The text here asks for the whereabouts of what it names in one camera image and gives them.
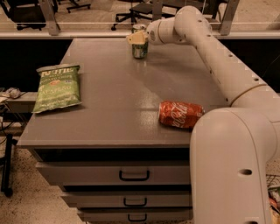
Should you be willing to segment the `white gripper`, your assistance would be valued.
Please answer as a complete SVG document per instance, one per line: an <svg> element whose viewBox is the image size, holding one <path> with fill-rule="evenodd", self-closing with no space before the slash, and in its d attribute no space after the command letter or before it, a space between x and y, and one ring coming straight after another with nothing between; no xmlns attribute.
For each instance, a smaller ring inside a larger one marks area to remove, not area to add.
<svg viewBox="0 0 280 224"><path fill-rule="evenodd" d="M131 45L143 45L148 40L153 45L174 43L177 37L174 30L174 18L169 17L151 22L147 26L147 33L143 30L136 31L126 39Z"/></svg>

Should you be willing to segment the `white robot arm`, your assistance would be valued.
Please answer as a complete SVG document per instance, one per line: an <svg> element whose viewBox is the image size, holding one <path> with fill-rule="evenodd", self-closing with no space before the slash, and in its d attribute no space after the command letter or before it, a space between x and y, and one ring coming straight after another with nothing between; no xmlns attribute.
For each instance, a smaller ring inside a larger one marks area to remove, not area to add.
<svg viewBox="0 0 280 224"><path fill-rule="evenodd" d="M226 100L190 140L194 224L271 224L266 164L280 156L280 96L230 52L192 6L130 34L131 44L195 48Z"/></svg>

